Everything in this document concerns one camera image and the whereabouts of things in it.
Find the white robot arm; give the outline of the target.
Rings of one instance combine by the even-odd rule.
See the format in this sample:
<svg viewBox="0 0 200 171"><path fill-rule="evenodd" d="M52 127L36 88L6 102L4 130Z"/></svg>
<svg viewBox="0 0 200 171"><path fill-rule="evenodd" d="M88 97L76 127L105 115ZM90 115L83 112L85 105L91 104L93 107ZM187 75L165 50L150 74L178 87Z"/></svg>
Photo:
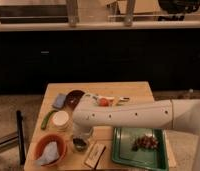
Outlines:
<svg viewBox="0 0 200 171"><path fill-rule="evenodd" d="M73 111L73 135L88 139L95 126L164 129L198 135L192 171L200 171L200 99L99 107L83 98Z"/></svg>

